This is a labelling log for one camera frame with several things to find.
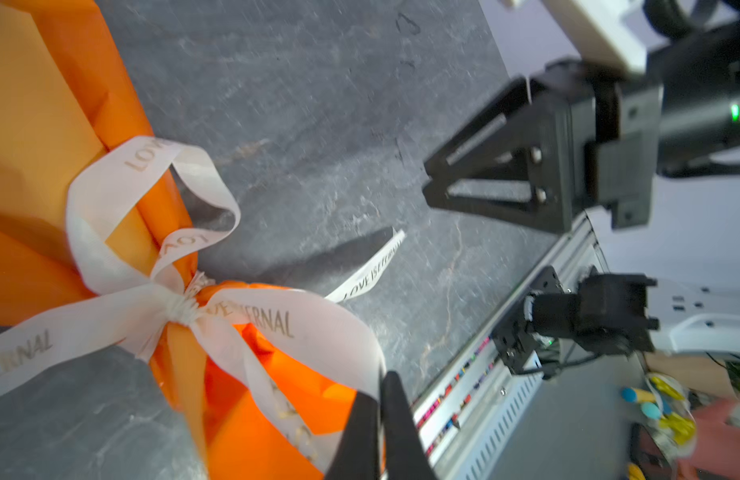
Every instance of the white ribbon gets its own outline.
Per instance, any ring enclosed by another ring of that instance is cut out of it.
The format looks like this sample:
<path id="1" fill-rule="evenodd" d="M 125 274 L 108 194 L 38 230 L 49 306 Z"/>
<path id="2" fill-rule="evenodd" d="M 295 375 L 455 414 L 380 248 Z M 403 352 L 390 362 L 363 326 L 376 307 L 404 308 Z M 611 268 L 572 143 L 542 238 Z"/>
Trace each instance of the white ribbon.
<path id="1" fill-rule="evenodd" d="M 149 277 L 122 261 L 106 239 L 172 165 L 203 201 L 231 212 L 229 230 L 184 228 L 164 239 Z M 336 383 L 379 399 L 383 352 L 362 321 L 336 305 L 366 293 L 404 239 L 398 232 L 336 291 L 223 289 L 199 308 L 202 281 L 183 291 L 172 263 L 217 244 L 239 225 L 239 206 L 201 148 L 136 137 L 85 169 L 68 189 L 66 232 L 78 271 L 100 296 L 40 313 L 0 334 L 0 396 L 66 360 L 119 344 L 148 361 L 166 322 L 188 326 L 211 359 L 242 382 L 263 415 L 320 471 L 340 433 L 315 436 L 233 325 L 253 323 L 276 348 Z"/>

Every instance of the screw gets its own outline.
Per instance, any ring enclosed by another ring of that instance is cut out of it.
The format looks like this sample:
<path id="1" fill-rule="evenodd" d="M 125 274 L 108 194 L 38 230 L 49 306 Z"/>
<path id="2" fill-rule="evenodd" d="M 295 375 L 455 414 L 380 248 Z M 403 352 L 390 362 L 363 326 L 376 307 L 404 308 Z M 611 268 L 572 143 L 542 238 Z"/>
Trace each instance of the screw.
<path id="1" fill-rule="evenodd" d="M 529 157 L 533 159 L 534 164 L 539 164 L 543 160 L 543 152 L 538 147 L 529 149 Z"/>
<path id="2" fill-rule="evenodd" d="M 546 203 L 546 199 L 547 199 L 547 197 L 546 197 L 546 190 L 544 190 L 543 188 L 536 188 L 535 189 L 535 197 L 538 198 L 538 201 L 541 204 L 545 204 Z"/>

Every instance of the white wall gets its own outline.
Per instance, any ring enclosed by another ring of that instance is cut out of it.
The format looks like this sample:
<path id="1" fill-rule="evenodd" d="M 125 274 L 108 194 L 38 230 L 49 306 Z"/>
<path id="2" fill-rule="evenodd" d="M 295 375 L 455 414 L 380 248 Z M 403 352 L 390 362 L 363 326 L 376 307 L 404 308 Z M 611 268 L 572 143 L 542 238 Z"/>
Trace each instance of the white wall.
<path id="1" fill-rule="evenodd" d="M 498 0 L 480 4 L 509 75 L 529 75 L 557 58 L 576 55 L 539 0 L 528 0 L 517 11 Z M 733 15 L 724 6 L 714 20 L 729 21 Z M 649 46 L 663 41 L 641 10 L 626 24 Z M 740 150 L 720 159 L 740 160 Z M 648 226 L 613 232 L 603 209 L 591 211 L 590 218 L 612 271 L 740 287 L 740 178 L 656 178 Z"/>

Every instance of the metal frame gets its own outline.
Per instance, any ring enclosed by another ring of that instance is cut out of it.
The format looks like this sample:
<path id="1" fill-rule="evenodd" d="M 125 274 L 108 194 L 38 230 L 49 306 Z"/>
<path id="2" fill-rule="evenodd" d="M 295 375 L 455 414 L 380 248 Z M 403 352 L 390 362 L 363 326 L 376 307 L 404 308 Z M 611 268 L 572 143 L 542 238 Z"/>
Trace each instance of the metal frame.
<path id="1" fill-rule="evenodd" d="M 476 359 L 472 360 L 472 356 L 516 302 L 523 301 L 524 291 L 548 265 L 557 271 L 559 281 L 566 290 L 575 290 L 578 281 L 588 274 L 592 266 L 598 271 L 607 271 L 594 231 L 585 215 L 576 219 L 571 233 L 562 236 L 551 247 L 526 279 L 461 350 L 461 354 L 441 372 L 437 381 L 413 405 L 413 420 L 418 422 L 451 385 L 463 365 L 470 363 L 469 369 L 419 431 L 423 450 L 426 451 L 432 440 L 450 422 L 452 415 L 459 413 L 458 425 L 447 430 L 429 456 L 429 462 L 439 478 L 486 478 L 524 409 L 539 389 L 539 378 L 512 377 L 508 368 L 497 361 L 494 368 L 482 379 L 479 389 L 473 390 L 474 383 L 484 372 L 483 367 L 495 359 L 497 349 L 493 342 L 489 342 Z M 533 355 L 528 365 L 531 366 L 536 361 L 537 357 Z M 471 392 L 471 401 L 467 408 L 461 410 L 461 402 L 468 392 Z"/>

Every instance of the gray marble table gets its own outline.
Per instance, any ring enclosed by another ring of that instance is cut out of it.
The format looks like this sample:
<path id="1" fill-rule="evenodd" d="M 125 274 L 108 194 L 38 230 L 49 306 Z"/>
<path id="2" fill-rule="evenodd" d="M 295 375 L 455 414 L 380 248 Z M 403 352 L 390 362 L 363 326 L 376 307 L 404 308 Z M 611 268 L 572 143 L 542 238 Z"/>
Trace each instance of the gray marble table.
<path id="1" fill-rule="evenodd" d="M 507 80 L 476 0 L 99 5 L 156 134 L 206 149 L 241 206 L 207 274 L 327 293 L 407 232 L 346 307 L 411 400 L 554 242 L 421 194 L 423 160 Z M 196 224 L 229 221 L 184 193 Z M 202 478 L 190 442 L 115 349 L 0 398 L 0 478 Z"/>

